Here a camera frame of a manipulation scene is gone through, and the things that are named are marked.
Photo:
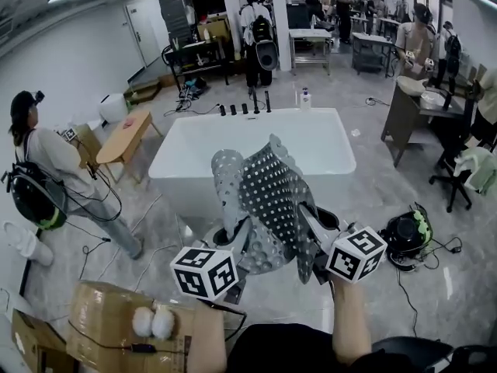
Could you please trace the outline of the steel table white top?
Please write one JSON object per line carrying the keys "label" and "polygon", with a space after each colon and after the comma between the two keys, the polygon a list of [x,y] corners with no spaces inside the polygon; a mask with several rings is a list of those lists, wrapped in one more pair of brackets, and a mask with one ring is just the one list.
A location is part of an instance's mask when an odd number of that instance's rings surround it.
{"label": "steel table white top", "polygon": [[[331,73],[331,54],[334,40],[330,32],[324,29],[290,29],[290,73],[295,74],[299,64],[321,64],[327,72]],[[311,43],[312,54],[299,55],[296,53],[296,41],[303,40]],[[316,53],[315,44],[321,44],[322,54]]]}

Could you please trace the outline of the grey perforated bath mat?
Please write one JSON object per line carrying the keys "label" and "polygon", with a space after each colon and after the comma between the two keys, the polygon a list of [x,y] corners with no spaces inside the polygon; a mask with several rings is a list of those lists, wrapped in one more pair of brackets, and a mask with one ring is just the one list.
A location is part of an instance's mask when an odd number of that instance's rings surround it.
{"label": "grey perforated bath mat", "polygon": [[308,233],[301,208],[318,209],[303,173],[281,140],[269,136],[259,151],[244,158],[221,149],[211,159],[223,227],[209,245],[232,251],[236,264],[250,275],[279,270],[291,261],[306,284],[318,246]]}

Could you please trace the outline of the white basin bowl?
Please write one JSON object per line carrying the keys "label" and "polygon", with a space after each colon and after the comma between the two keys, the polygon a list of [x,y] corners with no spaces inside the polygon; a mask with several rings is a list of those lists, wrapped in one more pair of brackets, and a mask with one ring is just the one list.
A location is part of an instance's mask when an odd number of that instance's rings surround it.
{"label": "white basin bowl", "polygon": [[397,86],[407,95],[413,97],[420,97],[425,91],[424,79],[415,80],[407,76],[399,75],[396,78]]}

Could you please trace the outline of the person's left forearm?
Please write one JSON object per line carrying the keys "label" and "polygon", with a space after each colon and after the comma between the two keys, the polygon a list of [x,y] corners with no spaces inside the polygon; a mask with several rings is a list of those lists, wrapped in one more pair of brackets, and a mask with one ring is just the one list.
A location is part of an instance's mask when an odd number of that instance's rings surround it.
{"label": "person's left forearm", "polygon": [[188,373],[225,373],[227,360],[224,313],[198,301],[187,358],[187,371]]}

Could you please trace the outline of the white round bin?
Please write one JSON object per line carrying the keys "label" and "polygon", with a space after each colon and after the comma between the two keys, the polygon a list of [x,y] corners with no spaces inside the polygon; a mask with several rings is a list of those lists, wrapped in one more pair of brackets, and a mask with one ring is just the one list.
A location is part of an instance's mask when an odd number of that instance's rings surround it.
{"label": "white round bin", "polygon": [[101,118],[110,123],[121,122],[128,115],[127,102],[122,93],[109,94],[99,103]]}

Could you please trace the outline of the tall black cabinet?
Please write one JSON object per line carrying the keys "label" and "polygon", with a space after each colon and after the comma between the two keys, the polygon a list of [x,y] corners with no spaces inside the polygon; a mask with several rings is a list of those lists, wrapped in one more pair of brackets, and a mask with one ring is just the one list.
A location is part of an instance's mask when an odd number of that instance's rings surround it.
{"label": "tall black cabinet", "polygon": [[162,18],[168,31],[169,43],[178,50],[194,42],[196,12],[193,0],[158,0]]}

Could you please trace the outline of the small cardboard box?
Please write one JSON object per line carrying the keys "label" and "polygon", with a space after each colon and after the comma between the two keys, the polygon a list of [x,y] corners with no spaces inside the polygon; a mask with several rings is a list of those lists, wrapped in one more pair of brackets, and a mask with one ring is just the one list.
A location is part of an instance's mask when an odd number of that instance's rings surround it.
{"label": "small cardboard box", "polygon": [[199,23],[197,29],[201,40],[217,38],[227,43],[231,39],[231,30],[227,16],[208,18],[206,22]]}

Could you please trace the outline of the white bathtub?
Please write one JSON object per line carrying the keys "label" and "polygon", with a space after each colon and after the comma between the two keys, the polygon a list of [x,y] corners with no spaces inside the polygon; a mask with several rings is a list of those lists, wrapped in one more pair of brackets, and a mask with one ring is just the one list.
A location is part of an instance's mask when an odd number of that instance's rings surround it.
{"label": "white bathtub", "polygon": [[148,175],[165,196],[186,244],[221,223],[211,159],[221,149],[248,157],[275,134],[301,169],[316,204],[335,214],[353,204],[356,160],[337,110],[277,109],[259,114],[180,117],[165,136]]}

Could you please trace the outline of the black office chair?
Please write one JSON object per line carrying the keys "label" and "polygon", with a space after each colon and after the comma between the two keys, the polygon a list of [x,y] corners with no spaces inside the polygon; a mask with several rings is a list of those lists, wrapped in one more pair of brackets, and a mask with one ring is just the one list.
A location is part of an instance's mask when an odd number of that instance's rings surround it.
{"label": "black office chair", "polygon": [[473,117],[474,105],[480,94],[480,82],[478,80],[474,80],[472,85],[469,85],[465,91],[465,103],[462,120],[459,124],[456,124],[455,130],[452,131],[452,135],[442,142],[443,153],[437,162],[437,166],[441,169],[445,169],[449,176],[432,175],[429,178],[430,185],[433,185],[436,181],[451,185],[451,194],[447,206],[447,213],[452,212],[457,192],[460,192],[467,202],[465,209],[468,211],[472,207],[471,199],[467,195],[463,185],[463,182],[469,177],[469,171],[465,170],[461,172],[459,176],[456,176],[455,158],[458,157],[462,151],[467,149],[465,142],[471,133],[471,121]]}

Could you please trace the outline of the white fluffy ball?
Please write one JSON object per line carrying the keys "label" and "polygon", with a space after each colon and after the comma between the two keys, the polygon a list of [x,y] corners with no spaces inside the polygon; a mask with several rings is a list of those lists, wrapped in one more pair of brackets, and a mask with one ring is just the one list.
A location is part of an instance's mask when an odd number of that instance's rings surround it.
{"label": "white fluffy ball", "polygon": [[171,337],[175,325],[175,316],[169,309],[158,309],[152,320],[151,331],[154,337],[167,340]]}
{"label": "white fluffy ball", "polygon": [[152,336],[152,323],[155,312],[148,307],[138,307],[134,311],[132,327],[137,336]]}

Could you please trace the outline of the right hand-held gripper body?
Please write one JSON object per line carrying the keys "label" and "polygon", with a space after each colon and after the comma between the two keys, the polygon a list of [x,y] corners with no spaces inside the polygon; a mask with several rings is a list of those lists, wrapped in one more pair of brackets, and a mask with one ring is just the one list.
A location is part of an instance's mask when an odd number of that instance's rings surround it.
{"label": "right hand-held gripper body", "polygon": [[313,273],[320,283],[332,275],[354,284],[370,276],[378,267],[387,243],[370,226],[358,221],[339,221],[339,233],[331,247],[320,247]]}

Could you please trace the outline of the white door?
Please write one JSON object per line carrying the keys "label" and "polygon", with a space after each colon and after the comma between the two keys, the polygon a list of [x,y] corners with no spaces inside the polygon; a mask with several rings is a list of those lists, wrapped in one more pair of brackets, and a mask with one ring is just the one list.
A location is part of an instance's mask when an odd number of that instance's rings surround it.
{"label": "white door", "polygon": [[127,4],[126,10],[144,65],[148,67],[160,55],[158,42],[149,18],[149,10],[147,5],[142,2]]}

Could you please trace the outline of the large taped cardboard box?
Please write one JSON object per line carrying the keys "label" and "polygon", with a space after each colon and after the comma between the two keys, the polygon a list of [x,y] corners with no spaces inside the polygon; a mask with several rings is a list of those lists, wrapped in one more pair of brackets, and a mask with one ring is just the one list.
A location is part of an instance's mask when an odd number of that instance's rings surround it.
{"label": "large taped cardboard box", "polygon": [[[137,336],[134,311],[148,307],[169,309],[175,316],[172,335],[160,340]],[[192,309],[168,305],[116,285],[81,281],[71,300],[66,351],[98,373],[187,373],[187,356],[193,334]],[[135,354],[132,343],[155,346],[155,354]]]}

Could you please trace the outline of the dark bag with teal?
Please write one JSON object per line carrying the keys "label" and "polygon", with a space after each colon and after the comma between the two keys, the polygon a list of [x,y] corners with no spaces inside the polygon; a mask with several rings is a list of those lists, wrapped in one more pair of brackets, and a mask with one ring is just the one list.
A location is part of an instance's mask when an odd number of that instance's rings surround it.
{"label": "dark bag with teal", "polygon": [[209,85],[203,78],[186,80],[179,91],[176,110],[189,109],[192,101],[199,99],[208,89]]}

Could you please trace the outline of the oval wooden bench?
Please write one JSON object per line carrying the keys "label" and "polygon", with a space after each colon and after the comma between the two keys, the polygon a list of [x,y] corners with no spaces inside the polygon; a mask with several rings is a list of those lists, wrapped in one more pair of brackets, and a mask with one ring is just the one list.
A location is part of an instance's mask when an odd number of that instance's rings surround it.
{"label": "oval wooden bench", "polygon": [[[129,128],[123,129],[123,122],[128,117],[135,118],[134,124]],[[107,138],[99,150],[96,156],[96,162],[107,168],[114,183],[118,183],[119,180],[113,176],[109,169],[109,164],[112,163],[120,163],[125,172],[128,173],[136,184],[139,184],[143,180],[143,177],[138,178],[134,174],[133,170],[130,168],[130,162],[141,143],[141,139],[150,126],[152,126],[159,137],[163,137],[163,134],[153,121],[150,110],[133,110],[124,120],[118,123],[112,134]]]}

